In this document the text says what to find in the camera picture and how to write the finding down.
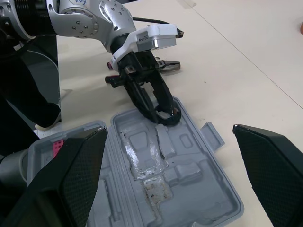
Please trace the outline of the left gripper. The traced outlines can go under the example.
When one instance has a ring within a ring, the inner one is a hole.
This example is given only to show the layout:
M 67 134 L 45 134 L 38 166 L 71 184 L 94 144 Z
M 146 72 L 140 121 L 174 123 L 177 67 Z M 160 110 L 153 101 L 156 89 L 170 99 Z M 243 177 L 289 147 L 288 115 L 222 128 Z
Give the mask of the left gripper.
M 157 71 L 158 67 L 151 51 L 130 52 L 118 62 L 119 75 L 124 80 L 124 88 L 132 103 L 145 118 L 152 122 L 158 122 L 158 117 L 150 96 L 143 87 L 150 74 L 153 94 L 159 104 L 158 109 L 169 116 L 175 114 L 172 95 L 161 74 Z

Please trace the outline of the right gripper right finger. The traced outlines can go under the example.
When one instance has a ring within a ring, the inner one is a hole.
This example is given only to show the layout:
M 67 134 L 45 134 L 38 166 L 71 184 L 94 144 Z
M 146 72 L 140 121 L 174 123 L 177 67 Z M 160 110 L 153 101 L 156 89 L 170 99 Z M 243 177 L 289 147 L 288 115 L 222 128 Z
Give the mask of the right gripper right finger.
M 285 136 L 234 125 L 248 179 L 275 227 L 303 225 L 303 154 Z

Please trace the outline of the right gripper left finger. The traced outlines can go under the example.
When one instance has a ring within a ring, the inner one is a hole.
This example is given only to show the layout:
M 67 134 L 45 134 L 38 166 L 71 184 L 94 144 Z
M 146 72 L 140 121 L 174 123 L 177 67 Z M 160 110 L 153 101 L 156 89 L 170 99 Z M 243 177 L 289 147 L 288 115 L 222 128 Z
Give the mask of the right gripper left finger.
M 68 138 L 2 222 L 3 227 L 84 227 L 98 189 L 106 127 Z

